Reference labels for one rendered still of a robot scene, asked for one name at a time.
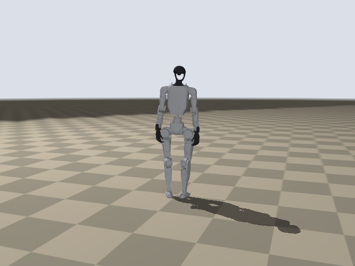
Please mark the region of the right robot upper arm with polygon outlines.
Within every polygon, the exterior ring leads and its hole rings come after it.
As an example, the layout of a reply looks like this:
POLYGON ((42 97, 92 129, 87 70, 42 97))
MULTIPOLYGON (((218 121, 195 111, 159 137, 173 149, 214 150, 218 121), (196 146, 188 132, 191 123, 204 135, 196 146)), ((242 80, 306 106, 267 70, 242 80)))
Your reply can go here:
POLYGON ((190 112, 192 114, 197 113, 196 107, 197 107, 197 91, 195 88, 192 87, 187 87, 188 88, 188 93, 191 95, 190 101, 191 101, 191 108, 190 112))

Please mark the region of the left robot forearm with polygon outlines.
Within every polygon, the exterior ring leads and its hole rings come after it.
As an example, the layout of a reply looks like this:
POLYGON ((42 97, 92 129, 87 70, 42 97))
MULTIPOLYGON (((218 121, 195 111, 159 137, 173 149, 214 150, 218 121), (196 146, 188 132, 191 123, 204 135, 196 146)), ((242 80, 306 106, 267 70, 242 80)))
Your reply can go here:
POLYGON ((156 124, 159 124, 159 128, 161 128, 161 124, 163 123, 163 115, 164 115, 164 113, 159 111, 159 107, 158 107, 158 114, 157 115, 158 116, 157 116, 156 124))

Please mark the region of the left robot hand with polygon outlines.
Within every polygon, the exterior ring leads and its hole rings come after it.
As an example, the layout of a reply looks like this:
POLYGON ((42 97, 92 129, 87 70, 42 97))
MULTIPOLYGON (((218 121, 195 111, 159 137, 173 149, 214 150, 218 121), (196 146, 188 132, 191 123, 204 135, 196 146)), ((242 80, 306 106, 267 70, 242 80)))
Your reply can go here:
POLYGON ((155 125, 155 130, 156 130, 156 140, 158 140, 160 143, 163 143, 163 141, 161 141, 161 138, 163 139, 163 137, 161 136, 161 132, 160 132, 161 129, 159 128, 159 124, 155 125))

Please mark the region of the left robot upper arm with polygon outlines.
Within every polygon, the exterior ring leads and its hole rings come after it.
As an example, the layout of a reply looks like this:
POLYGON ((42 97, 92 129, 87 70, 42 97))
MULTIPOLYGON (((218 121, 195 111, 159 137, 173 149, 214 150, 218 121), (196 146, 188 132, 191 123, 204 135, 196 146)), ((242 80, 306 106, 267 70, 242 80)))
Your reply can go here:
POLYGON ((166 106, 166 93, 167 93, 168 86, 163 86, 160 89, 160 106, 159 106, 159 111, 165 111, 166 106))

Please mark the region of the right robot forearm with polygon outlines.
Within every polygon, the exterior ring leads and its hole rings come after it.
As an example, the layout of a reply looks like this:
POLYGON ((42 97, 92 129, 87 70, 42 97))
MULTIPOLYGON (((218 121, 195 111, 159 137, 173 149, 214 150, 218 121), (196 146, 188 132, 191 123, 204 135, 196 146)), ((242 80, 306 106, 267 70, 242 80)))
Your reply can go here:
MULTIPOLYGON (((199 112, 198 108, 196 107, 197 114, 192 115, 192 125, 193 125, 193 130, 196 131, 196 128, 199 127, 199 112)), ((199 127, 200 130, 200 127, 199 127)))

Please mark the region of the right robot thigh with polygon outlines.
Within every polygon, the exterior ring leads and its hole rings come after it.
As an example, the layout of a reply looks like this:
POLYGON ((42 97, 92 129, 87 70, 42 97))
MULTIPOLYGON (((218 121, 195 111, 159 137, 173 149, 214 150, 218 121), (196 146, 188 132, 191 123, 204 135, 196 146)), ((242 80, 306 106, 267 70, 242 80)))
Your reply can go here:
POLYGON ((186 162, 187 160, 190 160, 192 158, 192 152, 193 152, 193 143, 192 141, 194 137, 193 130, 188 128, 188 127, 183 127, 183 134, 184 134, 184 159, 181 160, 180 164, 182 168, 186 168, 186 162))

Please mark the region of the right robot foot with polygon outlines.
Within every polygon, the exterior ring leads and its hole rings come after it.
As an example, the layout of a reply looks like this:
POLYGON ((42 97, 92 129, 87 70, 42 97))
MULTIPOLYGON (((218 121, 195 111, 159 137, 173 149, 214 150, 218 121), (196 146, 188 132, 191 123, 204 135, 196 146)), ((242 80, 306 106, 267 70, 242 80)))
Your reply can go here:
POLYGON ((190 192, 187 192, 187 194, 184 194, 184 192, 183 192, 179 198, 185 198, 185 197, 189 196, 190 194, 191 194, 190 192))

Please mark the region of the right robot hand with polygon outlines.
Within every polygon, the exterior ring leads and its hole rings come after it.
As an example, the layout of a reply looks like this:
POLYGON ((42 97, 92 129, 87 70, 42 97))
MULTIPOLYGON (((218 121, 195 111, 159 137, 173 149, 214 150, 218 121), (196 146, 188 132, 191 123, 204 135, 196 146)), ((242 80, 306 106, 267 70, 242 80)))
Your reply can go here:
POLYGON ((192 141, 194 140, 194 143, 192 144, 193 146, 197 145, 199 143, 199 127, 196 128, 196 131, 194 131, 194 137, 192 139, 192 141))

